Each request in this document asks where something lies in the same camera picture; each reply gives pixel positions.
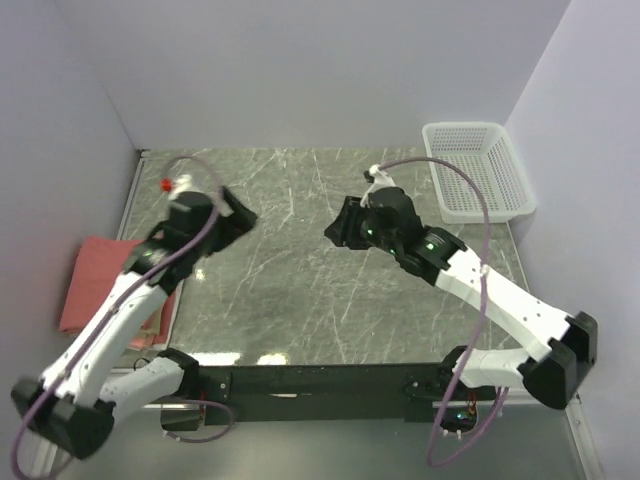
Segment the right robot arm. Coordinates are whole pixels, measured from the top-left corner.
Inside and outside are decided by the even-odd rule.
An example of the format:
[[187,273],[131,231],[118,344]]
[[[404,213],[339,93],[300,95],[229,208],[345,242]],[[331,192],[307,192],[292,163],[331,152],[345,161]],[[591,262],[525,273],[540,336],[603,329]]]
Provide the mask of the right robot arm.
[[479,387],[522,388],[542,405],[563,410],[596,363],[598,324],[591,315],[552,307],[482,266],[461,239],[423,224],[399,187],[346,197],[324,234],[337,247],[390,254],[402,270],[484,312],[518,343],[457,358],[438,377],[449,398]]

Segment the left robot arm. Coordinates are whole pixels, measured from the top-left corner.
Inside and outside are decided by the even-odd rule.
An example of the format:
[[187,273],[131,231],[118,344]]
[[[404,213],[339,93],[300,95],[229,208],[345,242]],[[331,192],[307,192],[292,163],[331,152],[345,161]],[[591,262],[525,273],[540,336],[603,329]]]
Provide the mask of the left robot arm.
[[231,210],[227,216],[205,193],[173,196],[167,217],[131,250],[104,303],[72,345],[39,378],[22,377],[14,384],[11,399],[23,429],[84,460],[131,412],[164,397],[186,402],[197,395],[198,361],[172,348],[116,381],[108,376],[195,264],[255,227],[257,215],[229,189],[221,193]]

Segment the red t shirt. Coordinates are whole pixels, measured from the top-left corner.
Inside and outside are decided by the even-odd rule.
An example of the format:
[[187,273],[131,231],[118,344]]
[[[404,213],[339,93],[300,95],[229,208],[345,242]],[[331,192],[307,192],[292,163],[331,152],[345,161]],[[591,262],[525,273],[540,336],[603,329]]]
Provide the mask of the red t shirt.
[[79,333],[91,320],[111,291],[122,266],[140,240],[114,240],[98,236],[87,237],[81,245],[59,330]]

